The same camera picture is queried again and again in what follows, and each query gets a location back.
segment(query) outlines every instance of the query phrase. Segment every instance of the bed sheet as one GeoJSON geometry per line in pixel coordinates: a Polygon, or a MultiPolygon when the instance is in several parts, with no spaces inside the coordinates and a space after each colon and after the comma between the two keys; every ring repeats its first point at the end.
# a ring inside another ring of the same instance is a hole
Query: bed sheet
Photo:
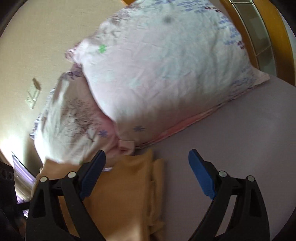
{"type": "MultiPolygon", "coordinates": [[[[188,240],[211,203],[188,164],[193,148],[218,170],[237,178],[256,178],[271,239],[275,237],[296,205],[296,190],[290,188],[296,182],[295,103],[295,87],[271,77],[211,116],[151,146],[155,157],[166,162],[165,240],[188,240]]],[[[226,227],[223,222],[220,233],[226,227]]]]}

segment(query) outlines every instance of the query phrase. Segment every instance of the wooden bed frame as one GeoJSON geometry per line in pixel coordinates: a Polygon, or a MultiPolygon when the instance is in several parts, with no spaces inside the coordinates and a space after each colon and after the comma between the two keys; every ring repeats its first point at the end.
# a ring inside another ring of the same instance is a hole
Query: wooden bed frame
{"type": "MultiPolygon", "coordinates": [[[[134,0],[122,1],[126,5],[129,5],[134,2],[134,0]]],[[[276,76],[286,81],[287,83],[295,86],[295,63],[293,59],[293,52],[289,36],[287,34],[280,13],[278,12],[278,9],[269,0],[252,1],[255,7],[257,8],[259,14],[261,15],[266,30],[269,34],[272,51],[274,55],[276,76]]],[[[230,18],[232,19],[238,31],[241,33],[252,65],[260,69],[256,52],[250,35],[248,33],[248,30],[242,18],[240,17],[238,11],[233,5],[233,3],[236,2],[242,3],[242,0],[220,0],[220,2],[224,6],[225,10],[228,12],[230,18]]]]}

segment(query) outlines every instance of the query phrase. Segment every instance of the pillow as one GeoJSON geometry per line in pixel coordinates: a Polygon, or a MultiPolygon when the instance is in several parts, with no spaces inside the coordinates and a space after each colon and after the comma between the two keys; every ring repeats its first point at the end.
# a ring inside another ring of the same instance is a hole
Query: pillow
{"type": "Polygon", "coordinates": [[[103,150],[110,167],[114,156],[134,150],[133,143],[118,139],[113,122],[97,106],[76,64],[61,75],[38,120],[32,136],[43,164],[50,159],[79,165],[103,150]]]}
{"type": "Polygon", "coordinates": [[[69,51],[119,138],[139,147],[269,79],[208,0],[136,1],[69,51]]]}

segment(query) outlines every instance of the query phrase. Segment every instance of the tan cloth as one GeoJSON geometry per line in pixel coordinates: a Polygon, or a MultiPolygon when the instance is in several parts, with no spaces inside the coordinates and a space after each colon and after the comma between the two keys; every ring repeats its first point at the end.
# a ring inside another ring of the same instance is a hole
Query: tan cloth
{"type": "MultiPolygon", "coordinates": [[[[47,161],[38,179],[62,178],[78,169],[79,166],[47,161]]],[[[113,169],[101,174],[83,203],[107,241],[161,241],[162,198],[163,160],[154,161],[149,150],[140,156],[119,156],[113,169]]],[[[64,198],[59,200],[69,232],[78,236],[64,198]]]]}

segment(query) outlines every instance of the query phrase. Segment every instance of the beige wall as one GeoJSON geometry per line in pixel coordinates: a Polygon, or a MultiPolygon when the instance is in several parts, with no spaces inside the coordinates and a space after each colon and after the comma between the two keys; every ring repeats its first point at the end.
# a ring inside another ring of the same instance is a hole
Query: beige wall
{"type": "Polygon", "coordinates": [[[28,0],[0,38],[0,150],[34,174],[39,158],[29,139],[50,89],[71,63],[64,52],[122,8],[120,0],[28,0]],[[32,78],[41,84],[34,110],[25,102],[32,78]]]}

